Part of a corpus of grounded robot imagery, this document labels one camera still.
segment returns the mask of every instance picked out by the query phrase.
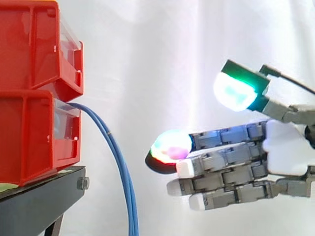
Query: blue cable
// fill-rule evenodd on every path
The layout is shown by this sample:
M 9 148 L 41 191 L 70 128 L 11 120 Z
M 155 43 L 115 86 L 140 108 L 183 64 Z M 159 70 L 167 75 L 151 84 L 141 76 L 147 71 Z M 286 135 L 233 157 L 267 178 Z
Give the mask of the blue cable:
M 139 236 L 137 205 L 136 205 L 136 198 L 135 198 L 132 180 L 131 180 L 128 168 L 126 166 L 126 163 L 124 161 L 122 152 L 120 151 L 113 135 L 110 133 L 110 130 L 106 126 L 105 122 L 90 108 L 81 104 L 77 104 L 77 103 L 69 103 L 69 105 L 86 112 L 95 122 L 95 124 L 98 126 L 103 137 L 107 141 L 115 157 L 115 160 L 117 162 L 117 166 L 118 166 L 119 173 L 121 176 L 121 181 L 124 188 L 127 211 L 128 211 L 128 223 L 129 223 L 128 235 Z
M 132 201 L 132 212 L 133 212 L 133 225 L 134 225 L 134 230 L 135 232 L 137 232 L 135 235 L 139 235 L 139 224 L 138 224 L 138 214 L 137 214 L 137 204 L 136 204 L 136 198 L 135 198 L 135 193 L 134 193 L 134 189 L 133 189 L 133 184 L 132 184 L 132 180 L 131 180 L 131 177 L 130 177 L 130 174 L 129 174 L 129 171 L 128 171 L 128 168 L 126 166 L 126 163 L 124 161 L 124 158 L 123 158 L 123 155 L 122 155 L 122 152 L 120 150 L 120 148 L 118 147 L 117 145 L 117 142 L 114 138 L 114 136 L 111 134 L 109 128 L 107 127 L 107 125 L 105 124 L 105 122 L 103 121 L 103 119 L 98 115 L 96 114 L 95 112 L 93 112 L 93 114 L 97 117 L 97 119 L 101 122 L 102 126 L 104 127 L 105 131 L 107 134 L 109 134 L 109 138 L 110 140 L 112 141 L 112 144 L 115 148 L 115 150 L 117 151 L 118 155 L 121 157 L 121 159 L 123 160 L 124 164 L 125 164 L 125 167 L 126 167 L 126 171 L 127 171 L 127 174 L 128 174 L 128 178 L 129 178 L 129 184 L 130 184 L 130 190 L 131 190 L 131 201 Z

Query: red storage box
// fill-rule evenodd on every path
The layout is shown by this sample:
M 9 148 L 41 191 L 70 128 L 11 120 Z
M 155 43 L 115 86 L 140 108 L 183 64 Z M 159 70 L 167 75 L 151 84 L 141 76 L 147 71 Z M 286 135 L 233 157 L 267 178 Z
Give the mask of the red storage box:
M 0 0 L 0 89 L 43 89 L 61 101 L 83 94 L 83 45 L 55 1 Z
M 0 183 L 23 186 L 80 160 L 80 110 L 41 90 L 0 91 Z

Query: white fabric background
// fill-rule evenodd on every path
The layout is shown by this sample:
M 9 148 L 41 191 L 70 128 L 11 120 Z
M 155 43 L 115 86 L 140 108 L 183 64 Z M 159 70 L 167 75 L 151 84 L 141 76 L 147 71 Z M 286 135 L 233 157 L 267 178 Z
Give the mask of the white fabric background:
M 280 196 L 208 212 L 166 193 L 176 176 L 150 171 L 144 158 L 158 134 L 238 125 L 260 118 L 219 104 L 214 78 L 227 59 L 259 70 L 267 63 L 315 88 L 312 0 L 59 0 L 85 46 L 79 102 L 107 122 L 135 186 L 141 236 L 313 236 L 311 200 Z M 274 79 L 285 104 L 315 98 Z M 83 115 L 82 161 L 91 187 L 65 215 L 63 236 L 125 236 L 127 215 L 116 163 Z

